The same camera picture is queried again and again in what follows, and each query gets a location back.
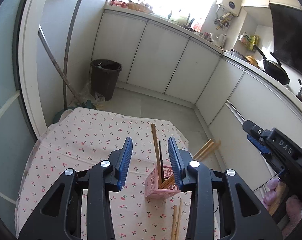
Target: white door frame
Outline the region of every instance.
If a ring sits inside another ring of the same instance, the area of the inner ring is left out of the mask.
[[[40,103],[37,79],[38,29],[45,0],[27,0],[21,19],[18,42],[18,64],[21,93],[37,138],[47,129]]]

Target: countertop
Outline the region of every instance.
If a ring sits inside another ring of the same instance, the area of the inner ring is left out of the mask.
[[[184,34],[200,41],[201,43],[203,43],[206,46],[210,47],[211,49],[215,50],[217,53],[221,54],[222,57],[227,57],[227,58],[237,62],[238,64],[242,65],[244,68],[249,69],[249,70],[253,71],[254,73],[256,73],[257,75],[259,75],[260,77],[262,77],[264,80],[266,80],[272,86],[274,86],[276,89],[278,89],[283,95],[285,95],[302,112],[302,102],[296,97],[296,95],[294,95],[285,86],[280,84],[277,80],[275,80],[274,78],[269,76],[264,71],[262,71],[262,70],[256,68],[255,66],[249,64],[248,62],[245,62],[245,61],[243,61],[243,60],[241,60],[241,59],[239,59],[235,56],[232,56],[231,54],[223,52],[221,49],[219,49],[217,46],[215,46],[212,42],[209,42],[209,41],[199,37],[195,33],[191,32],[191,31],[189,31],[189,30],[187,30],[187,29],[185,29],[181,26],[176,25],[176,24],[170,22],[169,20],[166,20],[164,18],[155,16],[155,15],[152,15],[152,14],[146,14],[146,13],[131,10],[131,9],[128,9],[128,8],[110,6],[110,5],[107,5],[107,4],[104,6],[104,9],[143,17],[143,18],[158,22],[160,24],[169,26],[169,27],[171,27],[171,28],[173,28],[173,29],[175,29],[179,32],[182,32],[182,33],[184,33]]]

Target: cherry print tablecloth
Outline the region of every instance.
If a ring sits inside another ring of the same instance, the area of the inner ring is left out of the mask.
[[[16,231],[46,191],[67,168],[90,169],[123,146],[127,136],[133,141],[133,152],[123,189],[110,192],[112,220],[116,239],[170,239],[173,205],[182,199],[183,209],[179,239],[184,239],[190,209],[190,192],[169,199],[146,199],[145,179],[153,170],[156,158],[151,123],[155,123],[162,141],[164,164],[170,166],[167,142],[174,136],[181,149],[188,141],[169,121],[123,116],[92,109],[77,108],[64,114],[37,141],[22,178],[16,207]],[[82,238],[86,239],[86,192],[83,192]],[[216,230],[215,239],[219,238]]]

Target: tile floor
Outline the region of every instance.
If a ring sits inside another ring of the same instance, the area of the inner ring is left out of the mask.
[[[99,110],[134,117],[169,120],[188,139],[189,151],[192,155],[208,141],[193,109],[162,99],[116,87],[112,99],[99,107]],[[221,170],[214,154],[203,163],[214,170]]]

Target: pink basket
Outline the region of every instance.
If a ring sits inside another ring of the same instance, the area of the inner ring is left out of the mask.
[[[173,175],[173,171],[170,166],[163,166],[163,171],[165,178]],[[158,178],[158,169],[157,166],[155,166],[153,171],[146,178],[144,190],[144,196],[146,198],[169,198],[181,192],[175,184],[168,186],[166,189],[159,189]]]

